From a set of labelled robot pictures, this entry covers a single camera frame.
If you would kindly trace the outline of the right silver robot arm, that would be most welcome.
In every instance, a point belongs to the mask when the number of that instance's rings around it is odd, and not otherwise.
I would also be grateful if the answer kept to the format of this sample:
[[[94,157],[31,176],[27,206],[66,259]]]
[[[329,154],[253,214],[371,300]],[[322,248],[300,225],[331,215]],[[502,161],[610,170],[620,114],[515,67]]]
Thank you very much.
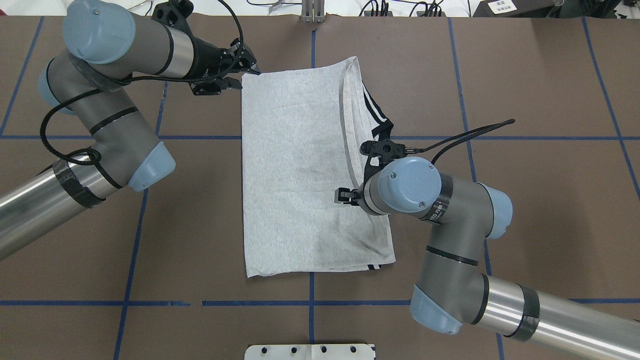
[[[485,242],[505,234],[512,221],[509,196],[441,172],[420,152],[390,139],[364,141],[362,183],[334,192],[336,203],[375,219],[404,214],[432,223],[409,303],[414,321],[446,335],[479,326],[593,360],[639,358],[638,321],[481,272]]]

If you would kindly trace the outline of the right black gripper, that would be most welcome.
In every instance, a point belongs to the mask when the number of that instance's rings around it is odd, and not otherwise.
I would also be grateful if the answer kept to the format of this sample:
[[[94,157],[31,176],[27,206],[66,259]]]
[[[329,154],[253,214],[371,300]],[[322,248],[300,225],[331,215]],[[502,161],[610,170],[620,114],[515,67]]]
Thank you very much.
[[[406,148],[406,145],[391,140],[364,141],[359,146],[359,152],[366,157],[363,181],[359,187],[363,188],[370,178],[394,160],[406,157]],[[361,192],[358,189],[338,187],[334,191],[334,203],[336,204],[358,206],[360,200]]]

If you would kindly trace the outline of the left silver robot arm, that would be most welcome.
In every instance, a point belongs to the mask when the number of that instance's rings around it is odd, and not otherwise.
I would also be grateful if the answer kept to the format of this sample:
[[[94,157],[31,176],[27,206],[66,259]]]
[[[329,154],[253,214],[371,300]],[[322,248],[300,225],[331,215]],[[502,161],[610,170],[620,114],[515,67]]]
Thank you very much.
[[[196,37],[189,0],[155,5],[151,16],[102,0],[74,0],[62,23],[65,49],[48,62],[38,88],[51,105],[39,139],[55,161],[1,198],[1,258],[105,202],[124,187],[141,192],[176,161],[126,92],[142,81],[186,84],[195,96],[242,89],[233,74],[258,75],[233,9],[238,37],[217,47]]]

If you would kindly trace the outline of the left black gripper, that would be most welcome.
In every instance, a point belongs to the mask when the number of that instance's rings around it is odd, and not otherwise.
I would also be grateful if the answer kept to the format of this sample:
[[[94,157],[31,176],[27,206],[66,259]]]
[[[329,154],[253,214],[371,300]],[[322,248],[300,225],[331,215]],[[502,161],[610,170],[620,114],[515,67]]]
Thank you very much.
[[[234,10],[222,0],[238,29],[238,38],[220,48],[196,37],[187,21],[194,11],[190,0],[168,0],[155,5],[151,20],[163,25],[169,40],[165,65],[154,76],[167,82],[188,84],[194,96],[217,96],[230,89],[240,91],[242,82],[230,73],[260,75],[258,60],[243,43],[243,29]]]

